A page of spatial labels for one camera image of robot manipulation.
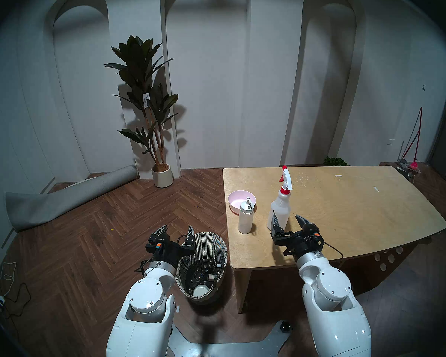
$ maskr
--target wooden table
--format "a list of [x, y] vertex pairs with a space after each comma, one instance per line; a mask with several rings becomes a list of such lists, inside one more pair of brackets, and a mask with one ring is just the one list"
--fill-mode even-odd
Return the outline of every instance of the wooden table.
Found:
[[[292, 208], [286, 231], [300, 230], [299, 214], [314, 222], [324, 240], [345, 258], [400, 247], [446, 228], [430, 202], [390, 166], [289, 168], [293, 181]], [[275, 246], [266, 227], [271, 202], [281, 188], [282, 168], [225, 168], [223, 170], [230, 263], [234, 271], [238, 312], [241, 313], [252, 270], [295, 266], [285, 247]], [[228, 196], [239, 189], [256, 197], [253, 229], [238, 231], [238, 215]], [[340, 255], [325, 246], [333, 260]]]

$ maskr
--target rolled carpet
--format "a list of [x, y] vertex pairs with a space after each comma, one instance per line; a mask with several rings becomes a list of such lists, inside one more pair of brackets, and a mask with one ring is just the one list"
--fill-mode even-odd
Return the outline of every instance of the rolled carpet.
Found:
[[58, 216], [137, 178], [137, 167], [126, 166], [49, 194], [5, 192], [10, 223], [16, 231], [51, 221]]

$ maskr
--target white label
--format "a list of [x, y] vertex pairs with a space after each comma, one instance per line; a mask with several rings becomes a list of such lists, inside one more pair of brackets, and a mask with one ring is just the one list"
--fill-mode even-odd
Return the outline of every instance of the white label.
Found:
[[143, 106], [144, 108], [150, 107], [150, 101], [149, 101], [150, 95], [148, 93], [143, 94]]

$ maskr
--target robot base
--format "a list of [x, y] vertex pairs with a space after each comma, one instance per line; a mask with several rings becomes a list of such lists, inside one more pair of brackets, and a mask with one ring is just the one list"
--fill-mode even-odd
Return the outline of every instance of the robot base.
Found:
[[249, 343], [190, 343], [175, 325], [168, 343], [175, 357], [277, 357], [279, 350], [286, 342], [291, 331], [281, 331], [283, 321], [278, 321], [268, 336], [261, 342]]

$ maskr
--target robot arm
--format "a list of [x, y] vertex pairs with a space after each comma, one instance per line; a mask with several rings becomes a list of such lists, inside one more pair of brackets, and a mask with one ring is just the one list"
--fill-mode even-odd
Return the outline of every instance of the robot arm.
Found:
[[146, 250], [150, 265], [143, 279], [125, 297], [107, 341], [107, 357], [165, 357], [175, 315], [175, 298], [166, 293], [175, 284], [178, 262], [195, 253], [193, 228], [181, 246], [170, 240], [167, 225], [150, 235]]
[[284, 232], [274, 215], [271, 237], [274, 244], [287, 247], [284, 255], [293, 255], [305, 282], [303, 301], [317, 353], [321, 357], [370, 356], [370, 326], [349, 278], [321, 253], [324, 239], [319, 228], [299, 215], [296, 219], [302, 230]]

